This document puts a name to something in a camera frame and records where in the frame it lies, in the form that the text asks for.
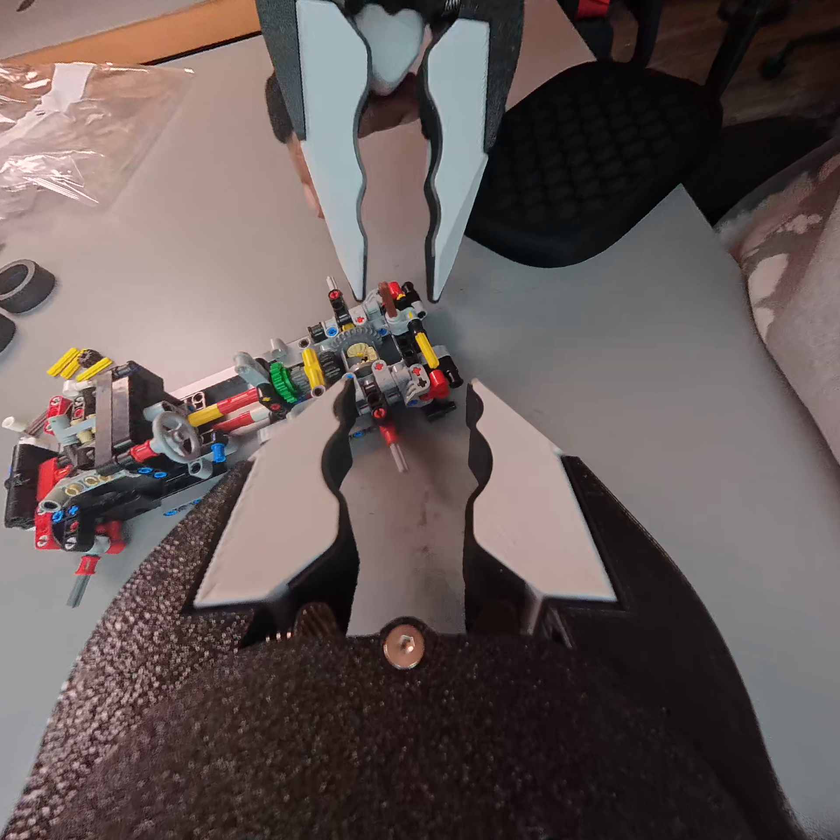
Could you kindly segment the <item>person's right hand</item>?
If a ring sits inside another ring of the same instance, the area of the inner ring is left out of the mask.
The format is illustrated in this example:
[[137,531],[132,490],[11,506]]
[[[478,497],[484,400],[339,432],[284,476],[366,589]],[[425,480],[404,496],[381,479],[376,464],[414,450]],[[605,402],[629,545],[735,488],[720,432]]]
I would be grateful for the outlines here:
[[[413,123],[416,120],[418,120],[416,74],[410,71],[400,85],[388,95],[369,96],[360,118],[359,138],[391,130],[401,124]],[[295,133],[290,134],[286,146],[294,170],[301,181],[308,206],[318,218],[324,219],[301,143]]]

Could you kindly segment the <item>white wood-edged table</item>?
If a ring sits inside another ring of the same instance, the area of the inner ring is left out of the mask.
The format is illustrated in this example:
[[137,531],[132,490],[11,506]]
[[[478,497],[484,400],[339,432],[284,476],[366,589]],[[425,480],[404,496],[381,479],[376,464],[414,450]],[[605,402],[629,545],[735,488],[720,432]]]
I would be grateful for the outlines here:
[[2,1],[1,59],[151,65],[259,35],[254,1]]

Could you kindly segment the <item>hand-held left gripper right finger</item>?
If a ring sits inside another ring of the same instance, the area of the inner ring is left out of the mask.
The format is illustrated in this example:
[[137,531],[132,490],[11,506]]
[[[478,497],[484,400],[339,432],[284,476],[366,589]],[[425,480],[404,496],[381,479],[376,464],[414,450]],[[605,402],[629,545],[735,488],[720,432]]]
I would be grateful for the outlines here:
[[467,617],[509,604],[517,631],[535,634],[552,602],[617,604],[564,452],[479,380],[467,391]]

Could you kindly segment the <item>black mesh office chair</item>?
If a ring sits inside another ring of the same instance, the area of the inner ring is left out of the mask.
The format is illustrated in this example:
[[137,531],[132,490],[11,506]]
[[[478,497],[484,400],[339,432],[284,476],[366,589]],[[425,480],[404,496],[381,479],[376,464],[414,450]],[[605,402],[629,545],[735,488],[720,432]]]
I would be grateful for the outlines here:
[[612,246],[709,155],[720,98],[772,2],[736,2],[706,81],[648,67],[663,2],[624,2],[632,58],[550,78],[500,124],[465,236],[531,267],[579,264]]

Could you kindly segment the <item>clear plastic bag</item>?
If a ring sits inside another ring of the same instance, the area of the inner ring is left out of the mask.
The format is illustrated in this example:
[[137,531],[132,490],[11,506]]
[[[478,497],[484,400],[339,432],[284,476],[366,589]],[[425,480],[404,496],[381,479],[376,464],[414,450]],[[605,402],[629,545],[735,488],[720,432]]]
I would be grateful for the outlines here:
[[2,226],[42,206],[112,205],[193,79],[180,67],[3,61]]

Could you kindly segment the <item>toy brick car chassis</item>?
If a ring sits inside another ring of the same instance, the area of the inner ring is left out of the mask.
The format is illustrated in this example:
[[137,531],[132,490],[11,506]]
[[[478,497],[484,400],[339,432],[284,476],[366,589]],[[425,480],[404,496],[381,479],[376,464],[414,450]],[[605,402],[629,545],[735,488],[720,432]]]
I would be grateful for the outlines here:
[[290,342],[234,355],[230,368],[168,392],[136,361],[89,381],[65,380],[37,437],[17,435],[7,477],[4,526],[34,533],[40,551],[80,557],[67,604],[76,608],[101,558],[125,547],[125,522],[169,497],[219,479],[241,439],[265,443],[274,426],[305,410],[342,379],[354,380],[362,421],[357,438],[378,432],[400,472],[407,465],[395,409],[428,422],[455,410],[464,383],[452,354],[429,339],[413,283],[381,283],[350,307],[327,278],[332,316]]

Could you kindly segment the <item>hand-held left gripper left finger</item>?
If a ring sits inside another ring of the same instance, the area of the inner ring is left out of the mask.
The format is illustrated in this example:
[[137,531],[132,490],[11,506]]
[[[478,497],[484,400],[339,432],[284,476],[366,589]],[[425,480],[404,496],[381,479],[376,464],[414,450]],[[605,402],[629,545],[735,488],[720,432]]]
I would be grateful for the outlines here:
[[251,469],[194,598],[195,606],[269,603],[314,572],[352,528],[341,492],[353,465],[354,380],[340,380],[279,424]]

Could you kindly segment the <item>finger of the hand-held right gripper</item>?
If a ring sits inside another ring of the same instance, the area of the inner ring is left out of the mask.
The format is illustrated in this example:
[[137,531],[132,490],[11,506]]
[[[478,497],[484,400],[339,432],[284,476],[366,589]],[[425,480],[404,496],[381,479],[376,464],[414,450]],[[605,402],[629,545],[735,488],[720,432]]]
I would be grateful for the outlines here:
[[428,47],[420,103],[428,137],[424,194],[427,298],[438,301],[455,263],[487,165],[485,122],[489,25],[458,18]]
[[333,2],[297,3],[304,159],[353,296],[366,295],[368,243],[361,222],[365,173],[358,128],[370,90],[368,46]]

